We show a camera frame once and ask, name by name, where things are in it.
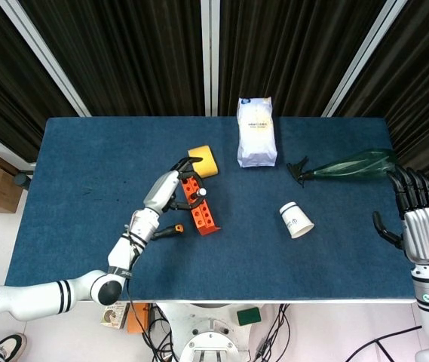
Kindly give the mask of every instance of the table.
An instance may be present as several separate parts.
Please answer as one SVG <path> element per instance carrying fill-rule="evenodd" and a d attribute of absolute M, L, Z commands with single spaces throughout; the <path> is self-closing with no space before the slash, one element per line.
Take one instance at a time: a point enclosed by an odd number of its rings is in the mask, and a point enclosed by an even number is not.
<path fill-rule="evenodd" d="M 169 211 L 183 236 L 152 241 L 133 269 L 145 301 L 412 299 L 411 264 L 372 226 L 379 210 L 401 230 L 390 184 L 315 180 L 302 188 L 285 163 L 307 168 L 391 147 L 382 118 L 275 118 L 276 167 L 241 169 L 234 117 L 52 118 L 7 285 L 76 278 L 108 268 L 107 255 L 154 181 L 187 150 L 210 145 L 219 174 L 205 179 L 222 230 L 201 237 L 189 212 Z M 291 239 L 278 210 L 296 201 L 315 223 Z"/>

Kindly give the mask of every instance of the black curtain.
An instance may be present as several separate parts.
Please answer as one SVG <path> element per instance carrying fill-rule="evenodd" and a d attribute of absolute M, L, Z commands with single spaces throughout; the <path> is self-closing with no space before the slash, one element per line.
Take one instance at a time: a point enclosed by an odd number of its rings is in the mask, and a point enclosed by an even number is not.
<path fill-rule="evenodd" d="M 400 162 L 429 176 L 429 1 L 409 1 L 336 115 L 383 116 Z"/>
<path fill-rule="evenodd" d="M 266 96 L 275 115 L 321 115 L 384 3 L 222 1 L 220 115 Z"/>
<path fill-rule="evenodd" d="M 0 142 L 33 162 L 54 115 L 75 111 L 0 8 Z"/>
<path fill-rule="evenodd" d="M 93 115 L 204 115 L 195 0 L 21 0 Z"/>

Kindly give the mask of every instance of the white plastic bag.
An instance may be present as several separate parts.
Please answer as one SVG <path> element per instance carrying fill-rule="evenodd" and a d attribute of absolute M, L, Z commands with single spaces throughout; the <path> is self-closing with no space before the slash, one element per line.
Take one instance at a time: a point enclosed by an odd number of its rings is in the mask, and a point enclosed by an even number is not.
<path fill-rule="evenodd" d="M 239 99 L 237 162 L 241 167 L 274 166 L 277 151 L 272 111 L 271 97 Z"/>

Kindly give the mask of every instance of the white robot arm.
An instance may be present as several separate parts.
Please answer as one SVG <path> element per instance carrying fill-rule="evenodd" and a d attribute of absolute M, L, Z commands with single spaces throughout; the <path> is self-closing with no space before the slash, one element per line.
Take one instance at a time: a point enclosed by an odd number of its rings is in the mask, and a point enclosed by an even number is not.
<path fill-rule="evenodd" d="M 198 175 L 187 171 L 193 162 L 202 158 L 183 158 L 174 167 L 156 181 L 144 199 L 145 208 L 135 211 L 126 225 L 124 234 L 118 239 L 109 254 L 109 270 L 90 271 L 76 279 L 55 281 L 31 287 L 0 286 L 0 313 L 7 311 L 19 321 L 30 321 L 59 313 L 71 311 L 79 300 L 93 300 L 102 305 L 116 302 L 122 293 L 126 279 L 131 277 L 134 263 L 144 251 L 147 243 L 158 234 L 170 236 L 177 232 L 167 228 L 168 232 L 156 233 L 159 216 L 169 209 L 190 210 L 198 206 L 204 196 L 189 205 L 176 202 L 176 187 L 179 181 Z"/>
<path fill-rule="evenodd" d="M 389 232 L 378 212 L 373 213 L 377 232 L 415 263 L 412 280 L 421 315 L 421 324 L 429 336 L 429 180 L 420 172 L 397 167 L 388 172 L 403 224 L 403 236 Z M 415 356 L 417 362 L 429 362 L 429 349 Z"/>

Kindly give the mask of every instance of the white paper cup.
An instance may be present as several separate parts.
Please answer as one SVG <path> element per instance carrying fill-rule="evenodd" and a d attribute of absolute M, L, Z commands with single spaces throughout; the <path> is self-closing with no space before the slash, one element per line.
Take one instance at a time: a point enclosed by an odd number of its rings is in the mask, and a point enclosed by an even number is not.
<path fill-rule="evenodd" d="M 296 202 L 289 202 L 280 209 L 281 217 L 290 231 L 291 238 L 296 239 L 313 229 L 314 224 L 303 213 Z"/>

